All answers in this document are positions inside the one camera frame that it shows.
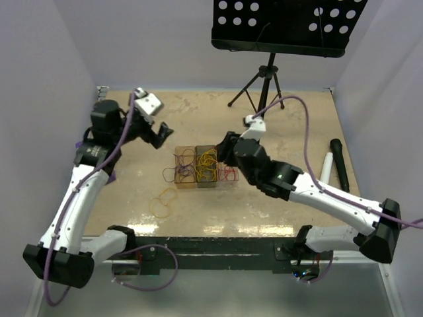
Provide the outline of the grey transparent bin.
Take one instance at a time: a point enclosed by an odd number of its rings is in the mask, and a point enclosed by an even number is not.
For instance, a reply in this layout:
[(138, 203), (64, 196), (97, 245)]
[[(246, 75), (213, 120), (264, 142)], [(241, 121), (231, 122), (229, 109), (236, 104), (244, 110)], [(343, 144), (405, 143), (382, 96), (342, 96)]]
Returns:
[(197, 145), (196, 185), (197, 188), (214, 188), (217, 184), (217, 150), (214, 145)]

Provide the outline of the orange transparent bin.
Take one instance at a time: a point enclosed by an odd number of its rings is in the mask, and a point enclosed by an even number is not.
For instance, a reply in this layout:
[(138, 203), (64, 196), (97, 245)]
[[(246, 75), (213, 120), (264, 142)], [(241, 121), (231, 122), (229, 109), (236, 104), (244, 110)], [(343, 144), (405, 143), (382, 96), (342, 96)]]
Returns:
[(174, 149), (174, 183), (179, 190), (196, 188), (196, 152), (194, 146), (176, 146)]

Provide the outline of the clear transparent bin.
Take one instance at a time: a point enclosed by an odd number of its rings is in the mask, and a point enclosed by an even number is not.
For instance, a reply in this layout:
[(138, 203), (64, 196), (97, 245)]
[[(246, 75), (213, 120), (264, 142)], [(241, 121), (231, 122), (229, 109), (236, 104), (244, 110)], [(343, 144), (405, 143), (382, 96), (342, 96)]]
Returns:
[(235, 188), (238, 183), (238, 168), (219, 162), (217, 166), (217, 187), (223, 189)]

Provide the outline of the yellow red cable ball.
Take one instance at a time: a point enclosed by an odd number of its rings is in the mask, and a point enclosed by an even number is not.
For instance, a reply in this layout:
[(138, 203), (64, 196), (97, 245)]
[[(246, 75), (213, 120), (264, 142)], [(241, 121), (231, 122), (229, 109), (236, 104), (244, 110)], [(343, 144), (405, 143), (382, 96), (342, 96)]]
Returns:
[(158, 196), (149, 201), (149, 212), (157, 219), (166, 219), (173, 213), (172, 202), (178, 198), (174, 188), (166, 188)]

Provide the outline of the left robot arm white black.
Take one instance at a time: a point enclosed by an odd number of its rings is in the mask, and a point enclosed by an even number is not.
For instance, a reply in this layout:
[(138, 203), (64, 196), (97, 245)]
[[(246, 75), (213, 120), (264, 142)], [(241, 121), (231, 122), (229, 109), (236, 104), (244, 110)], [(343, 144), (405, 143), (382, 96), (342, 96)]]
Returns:
[(135, 232), (128, 227), (112, 225), (88, 242), (83, 234), (95, 201), (122, 155), (120, 146), (140, 138), (158, 149), (173, 133), (166, 123), (157, 133), (151, 129), (162, 108), (163, 103), (152, 95), (135, 100), (127, 112), (114, 100), (97, 102), (59, 210), (39, 243), (27, 245), (22, 254), (39, 279), (80, 289), (96, 265), (115, 255), (122, 259), (135, 255)]

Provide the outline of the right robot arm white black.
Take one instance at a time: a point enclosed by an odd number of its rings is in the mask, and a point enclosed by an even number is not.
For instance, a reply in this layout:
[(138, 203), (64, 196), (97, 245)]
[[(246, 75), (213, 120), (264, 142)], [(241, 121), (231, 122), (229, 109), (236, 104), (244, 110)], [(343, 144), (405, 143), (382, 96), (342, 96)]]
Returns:
[(299, 258), (353, 250), (375, 262), (393, 261), (401, 231), (401, 210), (395, 200), (372, 201), (313, 181), (302, 169), (272, 160), (258, 141), (243, 139), (232, 131), (217, 145), (217, 159), (237, 167), (247, 182), (265, 195), (312, 207), (345, 223), (343, 227), (301, 227), (294, 244)]

